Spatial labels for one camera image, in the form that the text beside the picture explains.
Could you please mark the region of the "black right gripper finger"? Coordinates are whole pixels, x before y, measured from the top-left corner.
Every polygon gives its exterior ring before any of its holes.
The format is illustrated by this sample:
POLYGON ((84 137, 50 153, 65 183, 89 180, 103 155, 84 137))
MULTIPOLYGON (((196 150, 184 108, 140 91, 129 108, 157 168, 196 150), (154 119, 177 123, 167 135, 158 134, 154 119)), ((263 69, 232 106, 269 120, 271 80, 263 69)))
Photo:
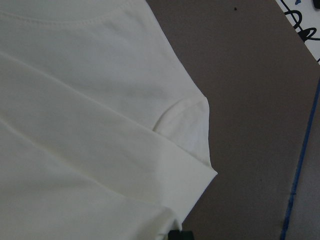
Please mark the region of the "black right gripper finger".
POLYGON ((171 230, 168 233, 168 240, 194 240, 192 231, 171 230))

